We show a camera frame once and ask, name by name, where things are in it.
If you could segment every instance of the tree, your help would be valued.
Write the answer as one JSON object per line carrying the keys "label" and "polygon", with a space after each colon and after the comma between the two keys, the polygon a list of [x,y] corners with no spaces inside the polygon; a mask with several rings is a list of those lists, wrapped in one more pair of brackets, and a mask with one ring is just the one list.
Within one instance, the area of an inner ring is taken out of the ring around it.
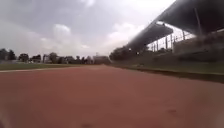
{"label": "tree", "polygon": [[81,64],[85,64],[85,57],[82,57]]}
{"label": "tree", "polygon": [[19,56],[19,60],[22,61],[22,62],[27,62],[29,60],[29,55],[26,54],[26,53],[22,53]]}
{"label": "tree", "polygon": [[52,53],[50,53],[49,54],[49,59],[51,60],[51,62],[53,63],[53,64],[56,64],[57,63],[57,53],[54,53],[54,52],[52,52]]}
{"label": "tree", "polygon": [[33,56],[31,60],[34,62],[41,62],[41,55]]}
{"label": "tree", "polygon": [[80,56],[76,56],[76,64],[81,64]]}
{"label": "tree", "polygon": [[8,56],[7,50],[5,50],[4,48],[0,49],[0,60],[6,60],[7,56]]}
{"label": "tree", "polygon": [[66,56],[65,58],[69,64],[75,64],[75,59],[72,56]]}
{"label": "tree", "polygon": [[13,50],[9,50],[9,56],[8,56],[9,60],[15,60],[16,59],[16,55],[14,53]]}

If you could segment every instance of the cloud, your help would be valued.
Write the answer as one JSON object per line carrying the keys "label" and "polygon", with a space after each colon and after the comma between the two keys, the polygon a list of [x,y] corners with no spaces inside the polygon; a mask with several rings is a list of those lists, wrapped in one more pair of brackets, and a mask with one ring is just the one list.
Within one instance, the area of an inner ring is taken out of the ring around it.
{"label": "cloud", "polygon": [[109,55],[115,48],[126,45],[143,29],[144,25],[137,26],[128,22],[115,24],[113,31],[107,34],[104,43],[99,44],[96,49],[100,54]]}
{"label": "cloud", "polygon": [[80,36],[71,32],[71,29],[62,24],[55,24],[53,27],[54,38],[42,38],[43,48],[49,52],[56,52],[59,55],[91,55],[91,49],[85,45]]}
{"label": "cloud", "polygon": [[20,53],[35,55],[46,52],[41,48],[41,36],[37,33],[3,20],[0,20],[0,28],[1,48],[13,49],[17,55]]}
{"label": "cloud", "polygon": [[91,7],[95,4],[95,0],[80,0],[80,2],[84,3],[86,7]]}

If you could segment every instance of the race track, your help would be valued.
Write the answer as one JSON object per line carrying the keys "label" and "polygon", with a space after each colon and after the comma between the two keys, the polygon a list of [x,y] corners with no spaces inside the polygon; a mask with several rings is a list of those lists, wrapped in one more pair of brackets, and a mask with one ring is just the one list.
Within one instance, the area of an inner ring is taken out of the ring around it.
{"label": "race track", "polygon": [[223,128],[224,85],[107,66],[0,73],[0,128]]}

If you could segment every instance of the pole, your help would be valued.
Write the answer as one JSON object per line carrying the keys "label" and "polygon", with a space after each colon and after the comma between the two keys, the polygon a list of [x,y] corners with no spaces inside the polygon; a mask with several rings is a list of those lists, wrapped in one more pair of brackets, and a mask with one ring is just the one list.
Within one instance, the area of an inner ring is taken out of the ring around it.
{"label": "pole", "polygon": [[185,40],[185,33],[184,33],[184,30],[182,30],[182,33],[183,33],[183,40]]}
{"label": "pole", "polygon": [[159,41],[156,41],[156,45],[157,45],[157,51],[159,51]]}
{"label": "pole", "polygon": [[195,16],[196,16],[196,18],[197,18],[199,34],[202,35],[201,21],[200,21],[200,17],[199,17],[199,15],[198,15],[198,10],[197,10],[196,7],[194,8],[194,12],[195,12]]}
{"label": "pole", "polygon": [[168,49],[168,44],[167,44],[167,36],[166,36],[166,38],[165,38],[165,43],[166,43],[166,49]]}
{"label": "pole", "polygon": [[171,49],[173,49],[173,35],[170,35]]}

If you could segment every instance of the reddish track surface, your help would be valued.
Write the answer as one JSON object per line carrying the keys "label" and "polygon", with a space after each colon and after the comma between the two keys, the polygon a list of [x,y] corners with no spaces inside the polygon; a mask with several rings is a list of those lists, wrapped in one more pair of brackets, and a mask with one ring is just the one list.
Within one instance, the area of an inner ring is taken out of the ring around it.
{"label": "reddish track surface", "polygon": [[106,66],[0,73],[5,128],[223,128],[224,85]]}

